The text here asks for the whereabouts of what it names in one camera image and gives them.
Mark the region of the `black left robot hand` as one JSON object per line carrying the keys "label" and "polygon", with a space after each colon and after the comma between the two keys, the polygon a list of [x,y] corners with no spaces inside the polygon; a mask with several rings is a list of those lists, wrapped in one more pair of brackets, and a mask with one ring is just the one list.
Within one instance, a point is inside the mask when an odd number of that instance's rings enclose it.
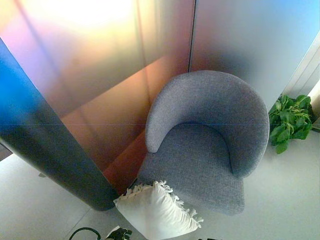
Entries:
{"label": "black left robot hand", "polygon": [[112,231],[108,234],[108,236],[105,239],[106,240],[129,240],[132,233],[133,232],[130,229],[117,226],[114,229],[112,229]]}

